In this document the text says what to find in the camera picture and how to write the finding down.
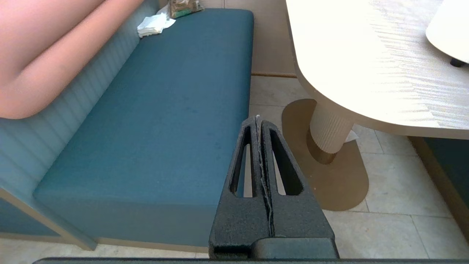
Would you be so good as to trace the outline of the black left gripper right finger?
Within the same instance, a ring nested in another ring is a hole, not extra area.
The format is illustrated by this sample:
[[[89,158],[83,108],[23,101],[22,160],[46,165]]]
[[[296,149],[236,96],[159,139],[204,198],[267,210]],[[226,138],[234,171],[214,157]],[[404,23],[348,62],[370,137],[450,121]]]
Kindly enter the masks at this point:
[[[285,138],[266,120],[261,147],[269,186],[270,234],[258,241],[259,259],[338,259],[329,222]]]

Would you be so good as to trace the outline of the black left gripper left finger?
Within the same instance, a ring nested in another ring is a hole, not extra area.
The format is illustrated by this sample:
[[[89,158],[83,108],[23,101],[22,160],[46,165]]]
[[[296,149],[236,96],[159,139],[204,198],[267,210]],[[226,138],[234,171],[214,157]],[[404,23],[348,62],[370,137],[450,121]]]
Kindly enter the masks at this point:
[[[271,205],[265,179],[257,117],[241,124],[233,157],[209,235],[211,258],[248,258],[257,240],[272,235]],[[236,195],[244,148],[250,146],[252,197]]]

